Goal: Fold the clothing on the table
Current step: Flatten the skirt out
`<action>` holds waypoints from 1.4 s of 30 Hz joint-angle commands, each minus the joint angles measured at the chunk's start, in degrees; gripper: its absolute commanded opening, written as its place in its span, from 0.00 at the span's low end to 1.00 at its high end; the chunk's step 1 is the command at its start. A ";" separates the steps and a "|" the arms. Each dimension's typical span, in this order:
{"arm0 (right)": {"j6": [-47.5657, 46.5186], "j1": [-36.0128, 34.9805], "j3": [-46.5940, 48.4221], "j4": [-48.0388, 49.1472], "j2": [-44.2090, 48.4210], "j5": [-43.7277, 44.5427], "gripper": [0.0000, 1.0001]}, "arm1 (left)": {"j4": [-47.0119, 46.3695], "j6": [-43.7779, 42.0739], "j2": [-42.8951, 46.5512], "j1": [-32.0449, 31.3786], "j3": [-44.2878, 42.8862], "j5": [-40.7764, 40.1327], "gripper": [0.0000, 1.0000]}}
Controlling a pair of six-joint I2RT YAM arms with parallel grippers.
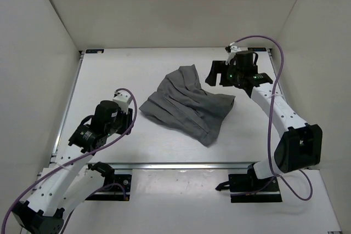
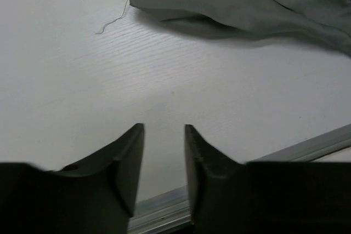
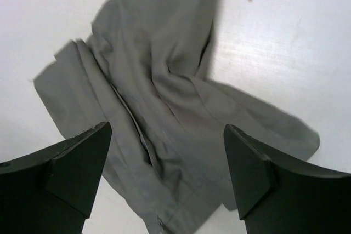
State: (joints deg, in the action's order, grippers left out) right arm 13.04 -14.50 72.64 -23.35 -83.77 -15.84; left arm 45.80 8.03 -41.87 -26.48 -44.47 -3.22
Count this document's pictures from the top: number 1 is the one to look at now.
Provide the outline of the grey pleated skirt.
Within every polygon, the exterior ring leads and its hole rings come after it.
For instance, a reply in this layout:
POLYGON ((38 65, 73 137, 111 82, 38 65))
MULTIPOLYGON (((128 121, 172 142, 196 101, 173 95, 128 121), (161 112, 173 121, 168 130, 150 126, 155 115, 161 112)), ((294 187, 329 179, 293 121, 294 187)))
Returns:
POLYGON ((191 65, 165 75, 139 110, 149 120, 179 130, 208 147, 217 140, 234 102, 234 95, 203 90, 197 69, 191 65))

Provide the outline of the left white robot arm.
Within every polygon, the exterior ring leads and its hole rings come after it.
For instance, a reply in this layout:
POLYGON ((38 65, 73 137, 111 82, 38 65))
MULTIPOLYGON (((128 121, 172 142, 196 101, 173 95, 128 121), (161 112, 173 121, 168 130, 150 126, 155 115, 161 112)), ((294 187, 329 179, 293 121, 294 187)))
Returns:
POLYGON ((130 133, 134 122, 131 101, 103 100, 93 115, 80 122, 54 169, 43 176, 27 200, 13 206, 12 213, 24 229, 30 233, 59 233, 80 203, 96 190, 113 186, 113 168, 89 161, 110 136, 130 133))

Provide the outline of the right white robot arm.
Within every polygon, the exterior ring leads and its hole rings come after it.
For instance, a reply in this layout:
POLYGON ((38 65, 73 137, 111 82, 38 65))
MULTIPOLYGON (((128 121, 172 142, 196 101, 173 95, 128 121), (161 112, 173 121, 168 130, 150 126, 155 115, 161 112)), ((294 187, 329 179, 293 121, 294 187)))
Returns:
POLYGON ((259 190, 266 178, 314 166, 321 160, 322 130, 308 124, 274 91, 274 82, 258 71, 259 55, 252 50, 237 52, 230 62, 215 60, 205 82, 210 86, 236 87, 246 92, 265 114, 272 118, 272 127, 280 141, 271 157, 253 165, 246 176, 246 185, 259 190))

